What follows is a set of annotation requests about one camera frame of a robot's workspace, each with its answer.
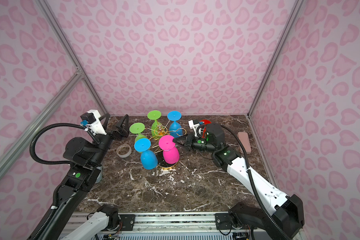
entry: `roll of tape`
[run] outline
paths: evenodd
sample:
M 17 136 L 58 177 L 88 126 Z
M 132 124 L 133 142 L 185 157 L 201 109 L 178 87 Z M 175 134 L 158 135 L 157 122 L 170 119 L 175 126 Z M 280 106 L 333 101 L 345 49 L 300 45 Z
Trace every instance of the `roll of tape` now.
M 125 147 L 128 147 L 128 148 L 129 148 L 129 149 L 128 149 L 128 152 L 127 152 L 126 154 L 121 155 L 119 152 L 120 152 L 120 150 L 121 150 L 122 148 L 125 148 Z M 119 157 L 121 157 L 121 158 L 128 157 L 128 156 L 131 154 L 131 152 L 132 152 L 131 146 L 129 146 L 128 144 L 120 145 L 120 146 L 117 148 L 117 150 L 116 150 L 117 155 L 118 155 Z

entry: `blue disc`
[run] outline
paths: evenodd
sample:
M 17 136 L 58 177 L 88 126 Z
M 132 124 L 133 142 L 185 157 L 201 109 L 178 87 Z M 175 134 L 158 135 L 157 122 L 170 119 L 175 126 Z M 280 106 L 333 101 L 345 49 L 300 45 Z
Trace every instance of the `blue disc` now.
M 142 138 L 135 142 L 135 150 L 138 152 L 144 152 L 151 146 L 151 141 L 148 138 Z
M 167 116 L 170 121 L 177 121 L 181 118 L 181 113 L 178 111 L 172 111 L 169 112 Z

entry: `pink heart pattern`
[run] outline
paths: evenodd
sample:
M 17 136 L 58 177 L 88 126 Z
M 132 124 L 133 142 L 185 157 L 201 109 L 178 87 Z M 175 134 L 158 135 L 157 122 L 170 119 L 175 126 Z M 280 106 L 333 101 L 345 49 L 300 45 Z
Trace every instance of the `pink heart pattern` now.
M 46 125 L 58 122 L 80 122 L 80 113 L 90 109 L 98 109 L 98 106 L 86 86 L 79 82 Z M 7 106 L 1 112 L 0 119 L 11 120 L 18 115 L 23 117 L 20 113 L 17 113 L 13 106 Z M 52 129 L 48 134 L 40 137 L 36 152 L 48 161 L 61 160 L 62 144 L 65 145 L 73 137 L 84 137 L 90 140 L 84 131 L 70 128 L 64 131 L 58 128 Z M 0 236 L 2 239 L 25 239 L 29 236 L 46 209 L 50 207 L 51 193 L 68 169 L 67 164 L 49 166 L 39 164 L 30 157 L 28 149 L 21 154 L 0 181 Z
M 252 118 L 310 240 L 360 238 L 359 20 L 360 1 L 308 0 Z
M 108 111 L 145 115 L 153 109 L 163 113 L 246 114 L 293 6 L 291 0 L 281 2 L 139 0 L 126 4 L 122 0 L 103 0 L 90 4 L 57 0 L 49 4 L 56 15 L 64 16 L 59 21 L 82 63 L 91 62 L 87 73 L 102 90 L 99 95 Z M 78 17 L 84 24 L 71 27 L 68 21 Z M 344 41 L 350 44 L 348 35 Z M 99 41 L 93 43 L 91 37 Z M 216 98 L 222 104 L 213 107 L 203 101 L 209 98 L 210 89 L 224 89 L 228 74 L 232 76 L 230 87 L 238 91 L 223 91 Z M 168 76 L 185 81 L 172 83 L 171 87 Z M 96 78 L 106 81 L 98 83 Z M 194 78 L 202 81 L 192 84 Z M 114 79 L 117 86 L 109 85 L 107 79 Z M 181 91 L 183 86 L 187 86 L 186 91 Z M 123 90 L 119 89 L 141 94 L 120 99 Z M 168 96 L 163 93 L 173 89 Z M 142 105 L 143 97 L 150 104 Z M 112 99 L 118 99 L 118 105 Z
M 74 71 L 37 10 L 29 0 L 0 1 L 0 156 Z

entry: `brown marble surface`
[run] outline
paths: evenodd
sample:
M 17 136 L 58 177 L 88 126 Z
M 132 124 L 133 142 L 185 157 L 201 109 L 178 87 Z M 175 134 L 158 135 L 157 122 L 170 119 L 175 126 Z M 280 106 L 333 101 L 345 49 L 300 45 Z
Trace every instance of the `brown marble surface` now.
M 112 117 L 109 126 L 120 117 Z M 248 155 L 250 165 L 264 178 L 268 179 L 257 146 L 245 116 L 183 116 L 178 122 L 189 130 L 188 120 L 208 119 L 231 128 L 235 133 L 247 132 L 252 152 Z M 145 127 L 152 122 L 147 117 L 129 117 L 129 124 L 143 122 Z M 162 116 L 159 122 L 166 124 Z M 150 137 L 150 130 L 143 132 Z M 94 185 L 87 197 L 76 209 L 81 212 L 95 212 L 102 204 L 115 205 L 120 212 L 180 212 L 180 211 L 227 211 L 237 202 L 257 205 L 255 198 L 234 177 L 216 167 L 211 160 L 202 158 L 177 147 L 180 160 L 173 170 L 164 171 L 157 166 L 146 170 L 140 163 L 140 154 L 133 149 L 136 135 L 123 141 L 114 141 L 103 160 L 103 178 Z M 238 150 L 235 138 L 226 131 L 228 144 Z M 120 158 L 116 149 L 121 144 L 129 144 L 132 153 Z

